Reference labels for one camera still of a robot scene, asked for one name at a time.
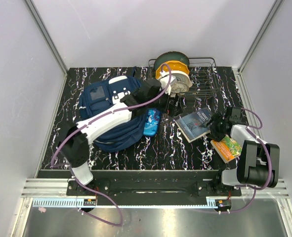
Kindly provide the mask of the orange yellow paperback book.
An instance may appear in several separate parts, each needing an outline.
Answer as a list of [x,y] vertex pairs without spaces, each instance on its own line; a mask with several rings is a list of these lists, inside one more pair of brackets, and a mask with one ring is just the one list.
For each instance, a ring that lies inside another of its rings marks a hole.
[[225,137],[220,142],[211,140],[211,144],[218,155],[222,158],[224,163],[229,163],[230,161],[239,157],[242,152],[242,147],[239,145],[239,143],[230,138],[228,135],[225,135]]

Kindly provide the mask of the dark blue 1984 book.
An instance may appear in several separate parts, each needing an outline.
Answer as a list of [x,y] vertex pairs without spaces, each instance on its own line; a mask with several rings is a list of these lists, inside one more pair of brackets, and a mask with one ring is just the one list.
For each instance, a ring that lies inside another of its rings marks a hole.
[[211,116],[210,109],[205,107],[178,118],[175,122],[186,140],[191,143],[210,133],[207,123]]

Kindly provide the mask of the navy blue student backpack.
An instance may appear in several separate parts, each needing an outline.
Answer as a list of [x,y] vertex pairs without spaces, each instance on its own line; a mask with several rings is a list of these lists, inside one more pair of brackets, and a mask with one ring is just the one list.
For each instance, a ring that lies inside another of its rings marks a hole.
[[143,136],[147,115],[134,116],[120,100],[140,88],[134,76],[117,76],[94,82],[79,97],[81,121],[77,123],[88,143],[106,152],[124,150]]

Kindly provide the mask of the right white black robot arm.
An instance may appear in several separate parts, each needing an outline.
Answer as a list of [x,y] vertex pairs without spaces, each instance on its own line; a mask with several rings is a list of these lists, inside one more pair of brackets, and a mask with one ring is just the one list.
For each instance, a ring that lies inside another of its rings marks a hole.
[[[252,113],[259,126],[242,121],[243,111]],[[247,186],[254,190],[276,187],[279,180],[280,147],[268,143],[256,135],[252,129],[261,129],[260,117],[252,110],[239,107],[227,107],[225,113],[217,112],[204,124],[210,130],[209,138],[221,141],[226,135],[242,147],[235,169],[223,170],[218,180],[212,183],[213,192],[222,196],[230,187]]]

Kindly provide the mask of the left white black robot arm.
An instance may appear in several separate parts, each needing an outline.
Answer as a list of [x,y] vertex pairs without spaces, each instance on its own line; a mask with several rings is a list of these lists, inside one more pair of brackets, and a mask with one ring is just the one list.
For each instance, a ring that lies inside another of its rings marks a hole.
[[72,125],[66,137],[59,144],[57,152],[62,152],[69,162],[71,172],[78,181],[77,190],[87,196],[94,191],[93,174],[88,166],[85,152],[100,135],[144,115],[149,109],[165,113],[172,107],[169,104],[172,86],[176,77],[147,79],[134,92],[124,96],[111,108]]

